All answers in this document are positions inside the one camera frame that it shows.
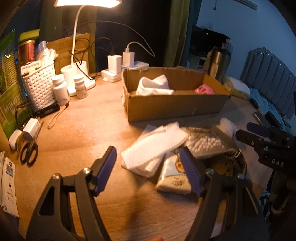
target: pink object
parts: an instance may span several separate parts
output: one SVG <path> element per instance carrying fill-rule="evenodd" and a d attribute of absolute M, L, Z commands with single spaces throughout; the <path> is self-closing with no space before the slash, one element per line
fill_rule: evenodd
<path fill-rule="evenodd" d="M 214 95 L 214 91 L 212 88 L 206 84 L 201 85 L 197 89 L 194 90 L 194 93 L 199 95 Z"/>

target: padded headboard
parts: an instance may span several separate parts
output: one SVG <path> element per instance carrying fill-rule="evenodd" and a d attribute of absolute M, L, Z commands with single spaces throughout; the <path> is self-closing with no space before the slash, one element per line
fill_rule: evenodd
<path fill-rule="evenodd" d="M 249 52 L 240 79 L 274 104 L 280 115 L 290 119 L 295 113 L 296 77 L 268 49 Z"/>

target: metal bolt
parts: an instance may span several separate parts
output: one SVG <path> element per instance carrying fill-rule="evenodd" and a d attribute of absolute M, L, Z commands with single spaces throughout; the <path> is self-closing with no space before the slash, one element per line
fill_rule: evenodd
<path fill-rule="evenodd" d="M 244 174 L 239 173 L 239 174 L 237 175 L 237 178 L 243 180 L 243 179 L 244 179 Z"/>
<path fill-rule="evenodd" d="M 208 168 L 206 170 L 206 173 L 209 174 L 209 175 L 214 175 L 215 171 L 213 169 L 211 169 L 211 168 Z"/>
<path fill-rule="evenodd" d="M 91 169 L 89 167 L 83 168 L 83 173 L 89 174 L 91 172 Z"/>
<path fill-rule="evenodd" d="M 61 175 L 59 173 L 55 173 L 52 175 L 53 179 L 59 179 L 61 177 Z"/>

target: desk lamp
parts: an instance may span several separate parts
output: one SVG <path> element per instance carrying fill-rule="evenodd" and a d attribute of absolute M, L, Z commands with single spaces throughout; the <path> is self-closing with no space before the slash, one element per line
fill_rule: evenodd
<path fill-rule="evenodd" d="M 68 84 L 68 91 L 70 96 L 76 95 L 75 84 L 73 77 L 76 74 L 85 74 L 84 82 L 86 89 L 91 89 L 96 86 L 96 81 L 89 77 L 86 61 L 82 61 L 81 63 L 76 62 L 74 63 L 74 49 L 75 49 L 75 42 L 76 42 L 76 30 L 77 30 L 77 22 L 79 18 L 80 11 L 87 5 L 87 6 L 98 6 L 98 7 L 108 7 L 112 8 L 120 4 L 122 0 L 56 0 L 54 6 L 55 7 L 62 7 L 62 6 L 80 6 L 74 24 L 74 33 L 73 33 L 73 44 L 72 44 L 72 55 L 71 55 L 71 64 L 61 68 L 61 73 L 64 75 L 65 80 Z"/>

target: wooden tabletop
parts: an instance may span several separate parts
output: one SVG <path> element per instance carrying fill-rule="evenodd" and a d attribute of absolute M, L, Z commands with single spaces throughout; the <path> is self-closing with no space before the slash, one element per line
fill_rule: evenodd
<path fill-rule="evenodd" d="M 36 163 L 29 168 L 22 166 L 19 159 L 14 160 L 21 235 L 25 237 L 31 215 L 52 174 L 76 174 L 82 168 L 90 167 L 113 145 L 118 152 L 117 162 L 105 191 L 95 198 L 111 239 L 145 241 L 161 236 L 164 240 L 184 240 L 198 211 L 199 200 L 194 195 L 157 192 L 154 187 L 158 177 L 147 180 L 123 169 L 120 153 L 137 140 L 148 123 L 159 126 L 178 121 L 180 126 L 203 127 L 218 124 L 222 117 L 226 117 L 245 129 L 248 122 L 255 122 L 252 116 L 255 109 L 246 101 L 232 97 L 219 114 L 130 125 L 121 103 L 121 93 L 121 81 L 108 83 L 99 78 L 85 99 L 72 97 L 70 106 L 51 130 L 46 128 L 51 116 L 42 119 L 44 125 L 37 139 L 39 155 Z M 247 161 L 247 178 L 252 181 L 253 191 L 259 198 L 272 169 L 258 162 L 253 148 L 241 148 Z M 84 236 L 74 194 L 71 194 L 71 205 L 76 232 Z M 222 209 L 223 205 L 218 224 L 222 221 Z"/>

